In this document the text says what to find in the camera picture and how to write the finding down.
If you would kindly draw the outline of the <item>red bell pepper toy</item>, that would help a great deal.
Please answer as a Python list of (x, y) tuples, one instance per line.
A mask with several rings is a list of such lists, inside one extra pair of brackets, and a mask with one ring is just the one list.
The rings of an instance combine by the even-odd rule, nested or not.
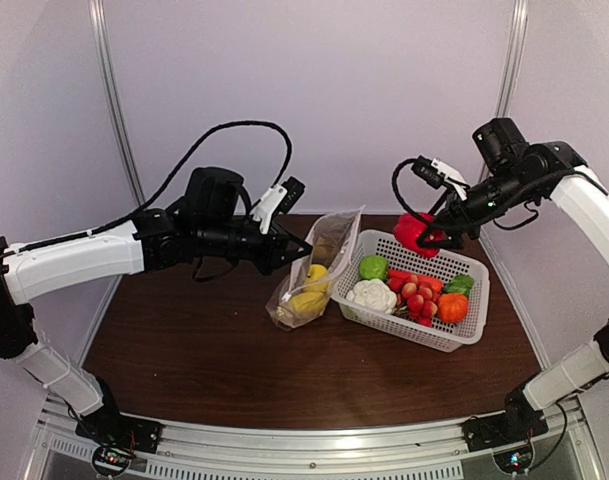
[(424, 257), (434, 258), (440, 252), (438, 248), (426, 248), (418, 245), (418, 239), (425, 232), (427, 225), (409, 213), (405, 213), (398, 218), (393, 228), (395, 239), (408, 250)]

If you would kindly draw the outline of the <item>yellow lemon toy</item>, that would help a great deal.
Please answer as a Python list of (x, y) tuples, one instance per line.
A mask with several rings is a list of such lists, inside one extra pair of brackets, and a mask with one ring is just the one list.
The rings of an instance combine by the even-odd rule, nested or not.
[(328, 269), (324, 265), (311, 264), (304, 284), (304, 291), (325, 294), (330, 285), (327, 277)]

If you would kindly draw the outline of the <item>clear dotted zip bag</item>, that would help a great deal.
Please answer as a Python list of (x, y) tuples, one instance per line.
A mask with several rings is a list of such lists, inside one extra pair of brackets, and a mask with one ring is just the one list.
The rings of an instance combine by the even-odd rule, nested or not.
[(277, 327), (293, 330), (324, 314), (334, 286), (351, 264), (364, 209), (330, 213), (313, 223), (306, 236), (312, 253), (291, 264), (266, 304)]

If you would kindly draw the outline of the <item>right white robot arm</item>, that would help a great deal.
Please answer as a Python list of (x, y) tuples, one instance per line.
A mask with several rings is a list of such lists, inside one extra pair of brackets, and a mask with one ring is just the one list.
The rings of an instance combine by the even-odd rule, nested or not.
[[(609, 267), (609, 190), (567, 143), (528, 142), (510, 118), (494, 118), (472, 135), (489, 177), (469, 186), (457, 170), (418, 157), (411, 169), (431, 187), (447, 192), (425, 220), (415, 247), (457, 249), (463, 236), (518, 205), (552, 202), (582, 232)], [(496, 430), (503, 440), (519, 440), (544, 409), (571, 393), (609, 378), (609, 319), (592, 340), (532, 377), (505, 400)]]

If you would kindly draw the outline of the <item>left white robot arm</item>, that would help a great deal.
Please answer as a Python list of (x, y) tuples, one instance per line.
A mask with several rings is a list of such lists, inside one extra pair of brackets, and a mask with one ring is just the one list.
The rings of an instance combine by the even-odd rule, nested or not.
[(312, 250), (273, 222), (304, 190), (302, 182), (289, 178), (237, 218), (237, 204), (250, 202), (242, 176), (197, 168), (185, 194), (165, 209), (144, 209), (107, 229), (33, 244), (10, 245), (0, 237), (0, 359), (16, 362), (64, 399), (105, 443), (121, 442), (128, 424), (109, 387), (36, 332), (32, 300), (105, 277), (201, 266), (207, 257), (231, 267), (249, 261), (269, 275)]

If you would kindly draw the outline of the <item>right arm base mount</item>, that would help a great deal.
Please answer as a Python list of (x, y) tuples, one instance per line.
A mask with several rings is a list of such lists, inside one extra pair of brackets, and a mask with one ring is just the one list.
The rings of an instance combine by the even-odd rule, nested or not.
[(462, 425), (468, 451), (490, 451), (495, 465), (505, 474), (525, 474), (533, 465), (533, 439), (549, 431), (543, 417), (524, 426), (510, 426), (506, 413), (486, 417), (472, 416)]

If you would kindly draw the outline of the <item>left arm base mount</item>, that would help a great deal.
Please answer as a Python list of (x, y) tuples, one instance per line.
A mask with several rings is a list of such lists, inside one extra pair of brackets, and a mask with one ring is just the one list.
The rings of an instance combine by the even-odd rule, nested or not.
[(109, 419), (98, 423), (72, 411), (69, 414), (76, 422), (75, 433), (97, 445), (91, 454), (91, 465), (101, 476), (124, 474), (141, 460), (140, 454), (157, 452), (160, 422), (119, 414), (116, 422)]

